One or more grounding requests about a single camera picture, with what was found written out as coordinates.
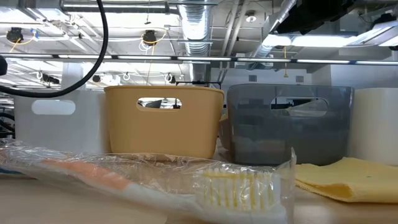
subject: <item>table surface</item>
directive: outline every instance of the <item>table surface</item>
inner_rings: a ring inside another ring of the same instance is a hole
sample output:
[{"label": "table surface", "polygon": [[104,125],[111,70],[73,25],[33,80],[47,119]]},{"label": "table surface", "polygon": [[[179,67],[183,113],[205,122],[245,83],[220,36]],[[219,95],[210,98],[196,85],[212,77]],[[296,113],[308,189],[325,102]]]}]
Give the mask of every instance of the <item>table surface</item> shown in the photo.
[{"label": "table surface", "polygon": [[[296,189],[294,219],[295,224],[396,224],[398,204],[341,203]],[[97,193],[69,192],[38,180],[0,176],[0,223],[164,224],[167,215]]]}]

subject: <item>yellow sponge cloth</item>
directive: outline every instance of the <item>yellow sponge cloth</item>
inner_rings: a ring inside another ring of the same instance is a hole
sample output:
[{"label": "yellow sponge cloth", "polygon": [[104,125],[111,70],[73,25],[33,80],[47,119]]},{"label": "yellow sponge cloth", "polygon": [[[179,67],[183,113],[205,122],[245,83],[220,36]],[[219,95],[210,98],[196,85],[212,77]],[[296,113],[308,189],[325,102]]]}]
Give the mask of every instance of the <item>yellow sponge cloth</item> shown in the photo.
[{"label": "yellow sponge cloth", "polygon": [[354,158],[296,166],[296,185],[343,202],[398,203],[398,167]]}]

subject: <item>white container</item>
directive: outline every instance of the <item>white container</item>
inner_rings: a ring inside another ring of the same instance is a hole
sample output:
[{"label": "white container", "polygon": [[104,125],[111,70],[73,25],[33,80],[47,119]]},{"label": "white container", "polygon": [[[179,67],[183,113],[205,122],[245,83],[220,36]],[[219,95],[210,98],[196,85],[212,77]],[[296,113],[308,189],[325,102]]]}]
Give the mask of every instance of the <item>white container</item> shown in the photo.
[{"label": "white container", "polygon": [[398,88],[356,90],[349,156],[398,165]]},{"label": "white container", "polygon": [[16,139],[58,151],[109,153],[104,103],[104,91],[75,90],[51,99],[16,96]]}]

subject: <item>tan plastic basket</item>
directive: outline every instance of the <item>tan plastic basket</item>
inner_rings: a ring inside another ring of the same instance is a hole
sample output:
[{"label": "tan plastic basket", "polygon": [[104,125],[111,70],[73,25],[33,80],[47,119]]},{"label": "tan plastic basket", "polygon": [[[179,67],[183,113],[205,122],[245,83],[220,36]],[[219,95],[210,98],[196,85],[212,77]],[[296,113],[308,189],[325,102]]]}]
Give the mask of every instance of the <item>tan plastic basket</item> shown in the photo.
[{"label": "tan plastic basket", "polygon": [[[223,109],[221,90],[195,86],[111,86],[105,88],[111,150],[210,159]],[[145,108],[139,98],[177,98],[175,110]]]}]

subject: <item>clear plastic packaging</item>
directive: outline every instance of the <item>clear plastic packaging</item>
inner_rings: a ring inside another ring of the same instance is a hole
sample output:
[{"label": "clear plastic packaging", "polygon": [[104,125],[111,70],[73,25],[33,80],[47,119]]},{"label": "clear plastic packaging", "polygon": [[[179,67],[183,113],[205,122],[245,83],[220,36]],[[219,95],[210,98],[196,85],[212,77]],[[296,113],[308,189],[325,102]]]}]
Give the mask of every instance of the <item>clear plastic packaging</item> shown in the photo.
[{"label": "clear plastic packaging", "polygon": [[89,188],[211,223],[293,223],[294,166],[249,167],[163,154],[86,155],[2,139],[0,168]]}]

